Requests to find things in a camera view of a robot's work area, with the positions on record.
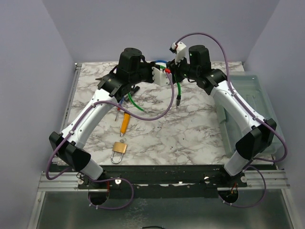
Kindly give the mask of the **green cable lock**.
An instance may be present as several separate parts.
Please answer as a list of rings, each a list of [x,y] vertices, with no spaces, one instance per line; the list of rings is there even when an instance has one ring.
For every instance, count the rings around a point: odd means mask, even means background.
[[[159,63],[157,65],[162,69],[166,69],[165,66],[159,65]],[[180,83],[177,83],[177,90],[178,90],[178,94],[177,94],[177,97],[176,97],[176,106],[178,107],[180,105],[181,94],[182,94]],[[126,103],[131,102],[131,104],[133,104],[133,106],[136,107],[138,110],[140,110],[141,112],[146,113],[146,111],[143,108],[141,108],[139,105],[137,105],[135,103],[135,101],[132,99],[132,96],[130,95],[130,93],[128,93],[127,96],[124,98],[124,102],[126,102]]]

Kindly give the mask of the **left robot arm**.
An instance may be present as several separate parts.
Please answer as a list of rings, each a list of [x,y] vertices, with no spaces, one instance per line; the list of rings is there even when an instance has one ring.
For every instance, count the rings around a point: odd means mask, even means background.
[[[156,66],[147,62],[136,48],[126,48],[118,64],[105,76],[99,78],[91,100],[77,118],[59,134],[52,132],[49,141],[53,156],[59,157],[72,169],[89,177],[94,188],[102,188],[106,177],[103,169],[83,150],[92,131],[103,117],[138,83],[153,83]]]

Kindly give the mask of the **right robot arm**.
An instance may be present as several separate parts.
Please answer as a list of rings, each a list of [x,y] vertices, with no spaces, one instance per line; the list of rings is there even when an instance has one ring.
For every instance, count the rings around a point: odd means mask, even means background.
[[[220,183],[230,187],[236,182],[236,175],[259,153],[268,148],[274,138],[276,122],[265,119],[234,88],[228,86],[227,75],[220,69],[211,67],[210,55],[204,45],[187,48],[182,42],[173,43],[170,51],[175,59],[168,67],[177,81],[193,80],[237,122],[243,136],[235,144],[235,152],[224,165],[224,172],[219,175]]]

